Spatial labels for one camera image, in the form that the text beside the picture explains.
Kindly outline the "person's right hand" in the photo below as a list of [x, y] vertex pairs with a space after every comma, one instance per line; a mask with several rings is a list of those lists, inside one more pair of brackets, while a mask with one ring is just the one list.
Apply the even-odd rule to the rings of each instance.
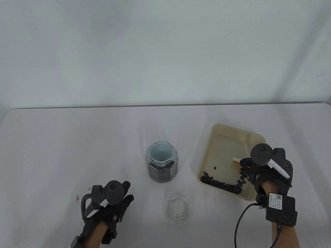
[[250, 183], [254, 186], [257, 192], [256, 202], [259, 205], [265, 206], [268, 193], [262, 188], [262, 184], [266, 181], [271, 181], [277, 187], [276, 194], [287, 195], [290, 187], [292, 187], [293, 166], [290, 161], [285, 160], [285, 167], [289, 169], [289, 179], [286, 179], [269, 166], [259, 166], [253, 163], [251, 158], [240, 160], [240, 166], [244, 169], [244, 173], [248, 176]]

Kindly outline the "person's left hand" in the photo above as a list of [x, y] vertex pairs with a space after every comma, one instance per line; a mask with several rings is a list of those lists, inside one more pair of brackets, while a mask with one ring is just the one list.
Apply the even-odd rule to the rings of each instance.
[[81, 215], [84, 228], [78, 237], [83, 248], [98, 248], [110, 244], [117, 237], [117, 223], [134, 200], [128, 195], [129, 181], [110, 181], [105, 187], [94, 185], [91, 193], [81, 199]]

